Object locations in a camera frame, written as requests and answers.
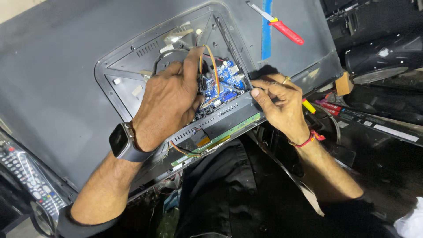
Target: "main board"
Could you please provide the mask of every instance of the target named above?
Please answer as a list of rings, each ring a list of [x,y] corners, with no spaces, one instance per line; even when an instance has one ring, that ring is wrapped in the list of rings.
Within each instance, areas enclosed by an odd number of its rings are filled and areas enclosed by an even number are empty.
[[[221,105],[245,93],[245,83],[243,82],[245,76],[239,73],[239,68],[233,61],[223,61],[222,65],[217,67],[217,76],[219,85],[217,85],[214,72],[213,74],[200,75],[198,78],[198,88],[200,93],[204,95],[204,102],[195,114],[196,119],[201,119],[205,115],[213,113]]]

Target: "yellow wire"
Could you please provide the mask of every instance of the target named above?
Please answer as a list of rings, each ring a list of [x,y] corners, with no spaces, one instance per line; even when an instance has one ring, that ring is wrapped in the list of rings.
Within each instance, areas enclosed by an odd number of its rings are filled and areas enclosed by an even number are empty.
[[[203,46],[205,46],[209,52],[210,58],[211,58],[211,62],[213,63],[213,68],[214,68],[214,77],[216,79],[216,85],[217,85],[217,97],[213,98],[211,101],[213,101],[216,98],[219,98],[219,94],[220,94],[220,84],[219,84],[219,78],[217,76],[217,67],[216,67],[216,61],[214,60],[214,56],[212,53],[212,50],[210,49],[210,47],[206,44],[203,44]],[[202,72],[202,68],[203,68],[203,54],[201,54],[200,56],[200,73]]]
[[[170,141],[170,143],[172,144],[172,146],[179,152],[181,152],[182,154],[188,156],[188,157],[200,157],[200,155],[188,155],[186,153],[184,153],[182,150],[180,150],[172,141]]]

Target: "blue circuit board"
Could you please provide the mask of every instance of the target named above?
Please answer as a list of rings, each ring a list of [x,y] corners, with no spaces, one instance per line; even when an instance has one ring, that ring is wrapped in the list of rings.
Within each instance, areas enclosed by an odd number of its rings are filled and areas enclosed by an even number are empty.
[[[238,66],[235,66],[232,61],[224,61],[223,64],[217,68],[217,75],[220,84],[219,98],[214,99],[217,97],[217,85],[213,72],[210,79],[204,78],[205,83],[201,82],[203,85],[199,85],[200,88],[204,88],[203,94],[206,97],[200,109],[206,108],[211,104],[221,105],[237,97],[240,91],[245,89],[245,84],[242,82],[241,76],[239,75]]]

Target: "red handle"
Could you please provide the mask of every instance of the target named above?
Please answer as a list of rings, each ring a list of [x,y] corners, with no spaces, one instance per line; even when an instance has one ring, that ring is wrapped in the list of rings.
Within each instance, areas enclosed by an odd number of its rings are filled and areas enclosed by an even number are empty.
[[[269,25],[274,26],[276,29],[282,32],[286,37],[288,37],[293,42],[299,45],[304,44],[304,40],[299,35],[297,35],[297,33],[293,32],[285,24],[283,24],[282,21],[270,22]]]

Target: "fingernail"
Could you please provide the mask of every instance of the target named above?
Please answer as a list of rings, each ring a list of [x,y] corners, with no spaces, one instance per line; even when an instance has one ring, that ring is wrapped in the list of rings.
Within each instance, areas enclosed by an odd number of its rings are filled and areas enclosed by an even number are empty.
[[[260,94],[260,91],[259,91],[258,89],[253,89],[253,90],[251,91],[251,95],[252,95],[253,97],[258,96],[259,94]]]

